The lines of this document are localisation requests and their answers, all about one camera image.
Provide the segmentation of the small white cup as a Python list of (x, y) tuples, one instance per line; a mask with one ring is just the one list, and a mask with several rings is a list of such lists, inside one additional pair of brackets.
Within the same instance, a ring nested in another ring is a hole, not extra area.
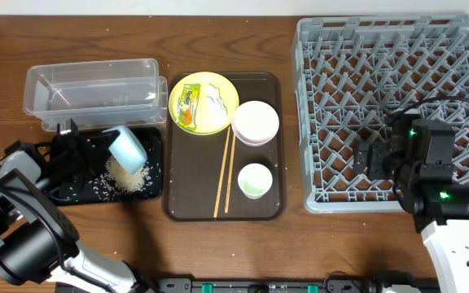
[(238, 175), (238, 186), (249, 199), (259, 199), (273, 184), (271, 171), (263, 164), (248, 164)]

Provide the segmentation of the pale pink bowl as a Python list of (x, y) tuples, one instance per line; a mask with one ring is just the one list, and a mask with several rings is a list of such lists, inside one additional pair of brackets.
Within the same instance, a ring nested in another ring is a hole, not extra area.
[(250, 147), (260, 147), (277, 134), (278, 113), (268, 103), (245, 102), (234, 112), (231, 128), (242, 143)]

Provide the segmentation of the white tissue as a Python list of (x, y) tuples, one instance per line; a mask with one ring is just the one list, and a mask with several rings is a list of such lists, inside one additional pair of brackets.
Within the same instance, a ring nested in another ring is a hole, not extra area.
[(220, 90), (214, 85), (205, 87), (206, 101), (209, 115), (218, 122), (225, 122), (227, 119), (227, 109), (220, 96)]

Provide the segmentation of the white rice pile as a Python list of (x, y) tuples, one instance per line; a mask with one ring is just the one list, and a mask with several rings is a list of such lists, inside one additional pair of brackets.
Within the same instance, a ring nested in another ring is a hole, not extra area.
[(104, 172), (92, 184), (98, 199), (104, 202), (154, 199), (161, 191), (160, 174), (148, 163), (129, 174), (113, 156), (107, 159)]

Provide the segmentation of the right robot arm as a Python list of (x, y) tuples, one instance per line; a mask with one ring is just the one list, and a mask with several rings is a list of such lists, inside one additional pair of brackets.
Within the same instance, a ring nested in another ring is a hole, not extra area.
[(443, 292), (469, 292), (469, 186), (453, 181), (455, 132), (438, 120), (402, 114), (386, 142), (360, 142), (353, 171), (389, 180), (432, 259)]

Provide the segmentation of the green orange snack wrapper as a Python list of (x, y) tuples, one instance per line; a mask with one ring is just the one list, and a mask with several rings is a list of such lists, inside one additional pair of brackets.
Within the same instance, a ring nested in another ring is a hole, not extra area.
[(200, 84), (185, 84), (178, 97), (177, 123), (186, 130), (196, 130), (196, 111), (199, 103)]

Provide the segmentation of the light blue bowl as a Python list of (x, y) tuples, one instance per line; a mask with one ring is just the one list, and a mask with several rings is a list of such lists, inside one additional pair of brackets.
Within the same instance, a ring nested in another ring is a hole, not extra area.
[(119, 125), (105, 129), (103, 133), (113, 131), (117, 131), (118, 136), (108, 148), (109, 151), (127, 173), (136, 173), (147, 162), (147, 153), (144, 147), (128, 127)]

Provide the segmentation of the wooden chopstick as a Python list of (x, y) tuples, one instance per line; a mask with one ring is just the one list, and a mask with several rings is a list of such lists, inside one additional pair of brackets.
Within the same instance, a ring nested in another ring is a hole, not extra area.
[(223, 186), (223, 178), (224, 178), (224, 173), (225, 173), (225, 168), (226, 168), (227, 153), (229, 150), (229, 141), (230, 141), (230, 126), (227, 128), (227, 133), (226, 133), (226, 141), (225, 141), (225, 146), (224, 146), (224, 151), (223, 151), (223, 156), (222, 156), (222, 161), (221, 161), (221, 170), (220, 170), (219, 180), (218, 180), (218, 185), (217, 185), (217, 194), (215, 198), (213, 219), (216, 219), (218, 215), (218, 209), (219, 209), (219, 204), (220, 204), (220, 199), (221, 199), (221, 190)]
[(236, 144), (236, 136), (235, 134), (233, 134), (232, 142), (231, 142), (231, 149), (230, 149), (229, 171), (228, 171), (228, 178), (227, 178), (227, 185), (226, 185), (226, 201), (225, 201), (225, 207), (224, 207), (225, 214), (229, 212), (229, 206), (230, 206), (230, 193), (231, 193), (232, 174), (233, 174), (234, 158), (235, 158), (235, 144)]

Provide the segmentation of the yellow round plate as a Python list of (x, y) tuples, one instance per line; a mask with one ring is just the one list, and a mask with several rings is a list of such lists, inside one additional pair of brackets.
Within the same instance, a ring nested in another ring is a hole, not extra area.
[(230, 125), (239, 107), (234, 84), (215, 72), (185, 74), (169, 96), (169, 114), (179, 128), (196, 135), (209, 135)]

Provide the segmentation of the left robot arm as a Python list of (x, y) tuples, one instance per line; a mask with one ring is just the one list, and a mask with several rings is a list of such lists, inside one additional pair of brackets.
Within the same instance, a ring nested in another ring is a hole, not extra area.
[(0, 158), (0, 277), (12, 285), (57, 282), (73, 292), (154, 292), (125, 261), (87, 247), (61, 206), (110, 198), (115, 160), (134, 173), (144, 145), (124, 125), (82, 133), (74, 120), (49, 142), (16, 141)]

